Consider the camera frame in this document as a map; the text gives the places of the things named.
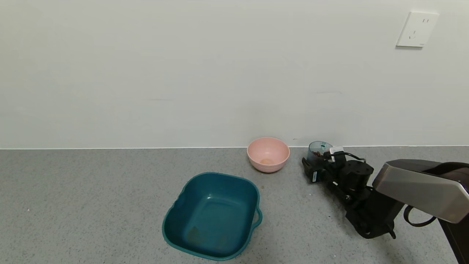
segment basin handle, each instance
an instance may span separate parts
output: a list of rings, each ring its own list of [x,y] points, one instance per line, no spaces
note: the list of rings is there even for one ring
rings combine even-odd
[[[259,205],[256,206],[256,212],[259,217],[257,218],[257,221],[251,225],[251,231],[254,230],[254,228],[260,225],[262,222],[262,211],[259,208]]]

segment pink bowl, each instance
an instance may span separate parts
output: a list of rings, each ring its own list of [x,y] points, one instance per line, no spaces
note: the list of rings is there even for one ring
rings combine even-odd
[[[248,146],[248,157],[252,166],[262,172],[280,170],[289,156],[288,146],[276,138],[258,138]]]

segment teal plastic basin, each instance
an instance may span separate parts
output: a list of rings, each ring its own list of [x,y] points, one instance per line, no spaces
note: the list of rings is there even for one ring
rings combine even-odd
[[[228,260],[248,245],[262,222],[259,190],[249,180],[206,172],[186,183],[163,220],[172,247],[212,260]],[[253,222],[257,212],[257,221]]]

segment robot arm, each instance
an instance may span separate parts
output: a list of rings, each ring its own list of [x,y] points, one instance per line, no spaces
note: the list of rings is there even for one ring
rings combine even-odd
[[[469,263],[469,164],[389,161],[373,187],[437,217],[458,262]]]
[[[389,233],[396,238],[394,219],[407,204],[406,221],[412,207],[437,217],[458,262],[469,264],[469,164],[393,160],[384,164],[371,187],[366,184],[373,168],[365,162],[347,161],[345,155],[351,154],[335,153],[335,162],[328,152],[322,160],[303,159],[304,170],[313,182],[324,182],[339,198],[346,218],[362,237]],[[409,223],[424,226],[431,221]]]

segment residue in bowl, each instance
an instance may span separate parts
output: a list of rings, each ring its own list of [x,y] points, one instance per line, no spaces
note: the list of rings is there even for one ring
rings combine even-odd
[[[275,164],[275,162],[273,162],[273,160],[271,160],[271,159],[262,159],[260,163],[264,164],[264,165],[274,165]]]

